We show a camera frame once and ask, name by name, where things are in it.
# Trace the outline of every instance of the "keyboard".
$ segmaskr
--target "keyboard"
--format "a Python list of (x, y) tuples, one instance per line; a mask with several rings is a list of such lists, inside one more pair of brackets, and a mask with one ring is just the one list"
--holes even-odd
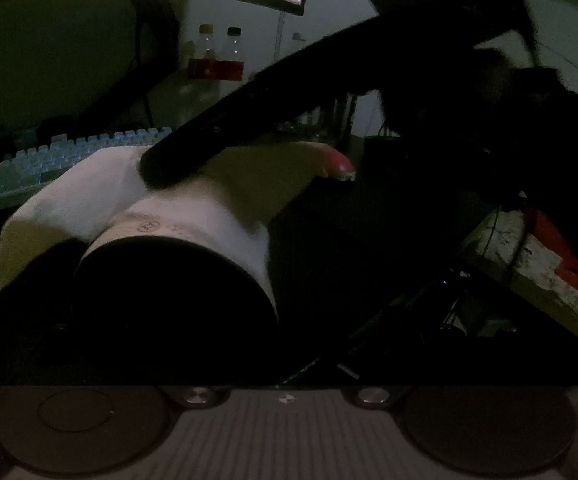
[(101, 148), (109, 146), (151, 146), (171, 133), (169, 126), (100, 134), (87, 138), (51, 138), (49, 146), (20, 150), (0, 163), (0, 209), (25, 203), (69, 168)]

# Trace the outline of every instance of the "circular pad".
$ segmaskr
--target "circular pad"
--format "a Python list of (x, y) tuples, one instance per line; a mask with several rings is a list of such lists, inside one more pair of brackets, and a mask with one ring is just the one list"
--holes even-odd
[(418, 388), (405, 403), (403, 421), (413, 441), (439, 461), (495, 476), (547, 468), (567, 451), (576, 430), (563, 388)]
[(32, 470), (92, 474), (138, 457), (168, 422), (147, 386), (20, 386), (0, 407), (0, 443)]

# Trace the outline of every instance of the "cable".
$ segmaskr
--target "cable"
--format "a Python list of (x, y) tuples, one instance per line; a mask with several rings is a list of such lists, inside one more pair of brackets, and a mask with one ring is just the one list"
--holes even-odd
[(571, 61), (567, 56), (565, 56), (564, 54), (561, 54), (560, 52), (558, 52), (556, 49), (554, 49), (553, 47), (543, 43), (542, 41), (538, 41), (536, 40), (536, 43), (538, 43), (539, 45), (543, 46), (544, 48), (546, 48), (547, 50), (549, 50), (550, 52), (554, 53), (556, 56), (562, 58), (564, 61), (566, 61), (567, 63), (569, 63), (569, 65), (571, 65), (573, 68), (578, 69), (578, 64)]
[(480, 260), (482, 260), (485, 257), (485, 254), (486, 254), (486, 251), (488, 250), (489, 244), (491, 243), (491, 240), (493, 239), (493, 233), (496, 232), (496, 225), (498, 225), (498, 218), (500, 216), (501, 207), (502, 206), (498, 206), (498, 209), (496, 209), (496, 218), (493, 221), (493, 227), (491, 228), (489, 238), (486, 241), (485, 249), (482, 251), (482, 254), (480, 254)]
[(373, 104), (373, 108), (371, 109), (371, 117), (369, 118), (369, 124), (367, 124), (367, 129), (365, 129), (365, 137), (367, 135), (369, 135), (369, 129), (371, 128), (371, 125), (373, 124), (373, 116), (375, 114), (375, 110), (378, 107), (378, 103), (379, 103), (379, 99), (376, 99), (376, 101)]
[[(136, 18), (136, 66), (138, 70), (142, 66), (142, 60), (140, 57), (140, 34), (143, 31), (143, 23), (138, 18)], [(144, 111), (147, 114), (147, 120), (149, 121), (149, 127), (153, 128), (153, 117), (151, 116), (151, 107), (149, 106), (149, 97), (147, 92), (143, 95)]]
[(509, 262), (509, 264), (506, 267), (505, 283), (507, 284), (507, 286), (511, 285), (511, 280), (514, 277), (515, 266), (517, 265), (518, 260), (520, 259), (520, 254), (522, 253), (522, 250), (524, 249), (524, 246), (526, 245), (527, 238), (528, 238), (529, 234), (530, 233), (529, 233), (529, 229), (527, 228), (527, 223), (526, 223), (526, 218), (525, 218), (524, 221), (522, 222), (522, 236), (520, 236), (520, 242), (518, 243), (518, 246), (514, 251), (514, 256), (511, 258), (511, 261)]
[(285, 16), (286, 14), (282, 11), (278, 16), (278, 26), (275, 29), (274, 63), (280, 59), (280, 47), (283, 44), (283, 32), (285, 30)]

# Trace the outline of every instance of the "black cable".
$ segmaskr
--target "black cable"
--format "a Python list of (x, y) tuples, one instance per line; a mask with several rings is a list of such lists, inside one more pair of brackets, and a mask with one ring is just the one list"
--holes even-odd
[[(140, 70), (142, 61), (140, 57), (140, 35), (143, 30), (143, 23), (138, 18), (136, 19), (136, 66)], [(149, 127), (153, 128), (153, 117), (151, 116), (151, 107), (149, 106), (149, 97), (147, 92), (143, 94), (144, 111), (147, 114), (147, 120), (149, 121)]]
[(515, 248), (514, 256), (511, 258), (509, 265), (506, 267), (506, 277), (504, 282), (507, 286), (511, 285), (511, 280), (514, 277), (514, 269), (520, 259), (520, 254), (526, 245), (527, 238), (529, 237), (529, 230), (527, 229), (526, 219), (522, 223), (522, 235), (520, 236), (520, 242), (518, 243), (517, 248)]
[(491, 240), (493, 239), (493, 233), (496, 232), (496, 225), (498, 225), (498, 218), (500, 216), (500, 209), (501, 206), (498, 206), (498, 209), (496, 210), (496, 218), (493, 221), (493, 227), (491, 228), (491, 233), (489, 234), (489, 238), (486, 241), (486, 245), (485, 245), (485, 249), (482, 251), (482, 254), (480, 254), (480, 260), (482, 261), (482, 259), (484, 259), (486, 251), (488, 250), (489, 244), (491, 243)]
[(549, 46), (545, 43), (543, 43), (542, 41), (537, 41), (536, 43), (538, 43), (540, 46), (546, 48), (547, 50), (549, 50), (550, 52), (554, 53), (556, 56), (562, 58), (564, 61), (566, 61), (567, 63), (569, 63), (569, 65), (571, 65), (573, 68), (578, 69), (578, 64), (571, 61), (567, 56), (565, 56), (564, 54), (562, 54), (561, 52), (558, 52), (555, 48), (553, 48), (552, 46)]

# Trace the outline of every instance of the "bottle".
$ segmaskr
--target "bottle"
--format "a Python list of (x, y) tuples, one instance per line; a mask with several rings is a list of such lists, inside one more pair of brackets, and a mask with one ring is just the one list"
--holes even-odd
[(213, 25), (204, 23), (198, 29), (198, 41), (194, 56), (189, 59), (190, 79), (217, 79), (215, 66), (215, 47), (213, 44)]
[[(244, 72), (244, 53), (242, 51), (242, 30), (240, 27), (229, 27), (218, 61), (218, 79), (240, 82)], [(237, 84), (224, 84), (226, 92), (237, 88)]]
[(198, 28), (198, 42), (195, 44), (195, 59), (215, 59), (213, 44), (213, 25), (204, 23)]
[(242, 54), (242, 29), (240, 27), (229, 27), (227, 29), (227, 40), (224, 42), (220, 59), (244, 62)]

